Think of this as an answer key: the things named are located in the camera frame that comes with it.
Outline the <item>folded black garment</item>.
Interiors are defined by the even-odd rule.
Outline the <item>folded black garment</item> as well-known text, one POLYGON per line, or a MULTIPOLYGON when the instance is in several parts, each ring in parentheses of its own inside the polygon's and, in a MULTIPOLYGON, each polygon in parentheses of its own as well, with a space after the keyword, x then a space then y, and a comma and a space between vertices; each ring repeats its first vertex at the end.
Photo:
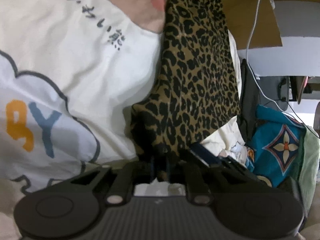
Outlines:
POLYGON ((240 114, 237 116, 237 124, 241 136, 245 142, 252 139, 256 127, 256 107, 260 102, 260 90, 255 84, 255 77, 252 76, 250 68, 245 59, 241 66, 241 95, 240 95, 240 114))

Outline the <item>brown cardboard sheet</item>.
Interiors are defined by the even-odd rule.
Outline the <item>brown cardboard sheet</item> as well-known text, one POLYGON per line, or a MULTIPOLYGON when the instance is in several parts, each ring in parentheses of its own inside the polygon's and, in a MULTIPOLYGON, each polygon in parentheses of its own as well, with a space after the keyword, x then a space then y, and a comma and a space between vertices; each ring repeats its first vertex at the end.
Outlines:
POLYGON ((270 0, 222 0, 222 3, 228 29, 239 50, 246 49, 252 29, 250 49, 282 46, 270 0))

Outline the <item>dark grey bag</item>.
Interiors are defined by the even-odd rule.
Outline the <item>dark grey bag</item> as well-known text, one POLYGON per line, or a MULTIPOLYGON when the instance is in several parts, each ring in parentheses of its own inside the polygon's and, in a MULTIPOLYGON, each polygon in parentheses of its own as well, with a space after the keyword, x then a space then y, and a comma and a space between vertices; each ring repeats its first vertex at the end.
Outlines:
POLYGON ((290 80, 288 76, 260 77, 258 84, 263 93, 274 100, 282 111, 287 110, 290 97, 290 80))

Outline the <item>cream bear print bedsheet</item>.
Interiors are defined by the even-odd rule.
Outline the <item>cream bear print bedsheet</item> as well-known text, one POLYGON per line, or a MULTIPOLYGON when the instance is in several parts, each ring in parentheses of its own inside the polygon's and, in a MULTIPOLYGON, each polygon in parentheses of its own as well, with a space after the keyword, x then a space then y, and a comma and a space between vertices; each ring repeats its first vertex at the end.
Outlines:
MULTIPOLYGON (((168 0, 1 0, 1 239, 20 239, 24 197, 97 168, 150 164, 149 195, 178 154, 140 153, 132 106, 161 67, 168 0)), ((201 143, 213 155, 242 137, 237 115, 201 143)))

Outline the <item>leopard print garment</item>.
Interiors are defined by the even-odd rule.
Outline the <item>leopard print garment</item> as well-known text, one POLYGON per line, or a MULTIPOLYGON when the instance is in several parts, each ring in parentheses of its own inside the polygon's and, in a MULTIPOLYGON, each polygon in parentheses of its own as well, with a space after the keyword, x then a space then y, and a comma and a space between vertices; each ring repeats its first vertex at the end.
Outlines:
POLYGON ((131 112, 145 154, 178 154, 240 112, 222 0, 168 0, 163 34, 156 82, 131 112))

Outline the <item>light green cloth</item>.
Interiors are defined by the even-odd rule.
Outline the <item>light green cloth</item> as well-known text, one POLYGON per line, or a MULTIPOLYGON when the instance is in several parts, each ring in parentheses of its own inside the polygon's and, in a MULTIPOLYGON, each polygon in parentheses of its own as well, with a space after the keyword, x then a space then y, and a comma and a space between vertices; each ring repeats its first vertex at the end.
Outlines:
POLYGON ((319 169, 319 135, 310 126, 302 140, 302 162, 299 184, 306 213, 309 213, 317 184, 319 169))

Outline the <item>teal patterned fabric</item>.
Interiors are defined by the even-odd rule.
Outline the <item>teal patterned fabric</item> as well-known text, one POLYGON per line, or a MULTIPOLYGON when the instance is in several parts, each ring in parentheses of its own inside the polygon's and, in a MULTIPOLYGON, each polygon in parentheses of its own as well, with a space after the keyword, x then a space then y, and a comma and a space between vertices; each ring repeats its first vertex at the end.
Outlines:
POLYGON ((294 118, 258 105, 258 126, 246 142, 246 167, 270 187, 277 187, 290 175, 299 155, 299 145, 306 129, 294 118))

